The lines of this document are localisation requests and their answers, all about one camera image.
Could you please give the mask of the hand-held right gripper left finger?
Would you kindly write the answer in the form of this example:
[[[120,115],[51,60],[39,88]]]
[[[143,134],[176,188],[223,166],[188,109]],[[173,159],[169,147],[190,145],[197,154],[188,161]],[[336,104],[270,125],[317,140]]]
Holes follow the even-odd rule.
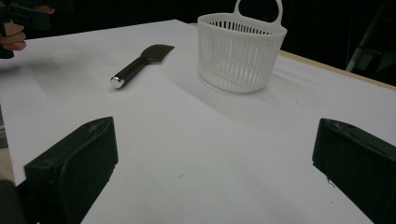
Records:
[[[80,224],[118,163],[114,120],[87,122],[24,166],[29,224]]]

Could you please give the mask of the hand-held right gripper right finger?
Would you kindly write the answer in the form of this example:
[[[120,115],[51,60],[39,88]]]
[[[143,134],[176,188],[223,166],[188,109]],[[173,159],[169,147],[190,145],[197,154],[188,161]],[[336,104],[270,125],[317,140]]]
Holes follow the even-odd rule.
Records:
[[[312,161],[374,224],[396,224],[396,146],[321,119]]]

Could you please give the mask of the black spatula with chrome handle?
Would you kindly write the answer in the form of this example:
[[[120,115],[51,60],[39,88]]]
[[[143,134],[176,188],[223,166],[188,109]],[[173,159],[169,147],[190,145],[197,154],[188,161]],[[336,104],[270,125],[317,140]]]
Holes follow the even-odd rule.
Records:
[[[156,44],[147,47],[140,56],[121,69],[110,79],[110,85],[114,89],[120,89],[127,84],[141,69],[152,63],[161,63],[165,56],[173,50],[174,46]]]

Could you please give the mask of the white plastic slotted basket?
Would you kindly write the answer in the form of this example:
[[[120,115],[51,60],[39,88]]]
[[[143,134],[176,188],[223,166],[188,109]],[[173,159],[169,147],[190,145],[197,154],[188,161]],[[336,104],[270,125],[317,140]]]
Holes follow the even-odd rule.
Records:
[[[259,21],[232,13],[213,13],[198,18],[199,73],[212,86],[230,92],[254,92],[265,88],[287,34],[281,24],[283,6],[275,0],[274,21]]]

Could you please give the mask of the pale metal stand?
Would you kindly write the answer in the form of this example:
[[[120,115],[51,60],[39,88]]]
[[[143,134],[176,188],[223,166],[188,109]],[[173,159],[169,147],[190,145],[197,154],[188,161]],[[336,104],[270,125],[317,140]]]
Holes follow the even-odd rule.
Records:
[[[346,70],[396,87],[396,0],[381,0]]]

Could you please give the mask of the white table mat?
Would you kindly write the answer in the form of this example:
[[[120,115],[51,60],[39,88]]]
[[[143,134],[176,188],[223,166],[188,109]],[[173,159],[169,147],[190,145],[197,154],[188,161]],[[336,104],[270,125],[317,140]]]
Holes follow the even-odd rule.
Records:
[[[174,46],[120,89],[110,79],[149,46]],[[181,21],[31,40],[0,60],[14,176],[78,126],[115,121],[119,163],[83,224],[371,224],[312,162],[323,118],[396,146],[396,89],[276,60],[269,85],[218,90]]]

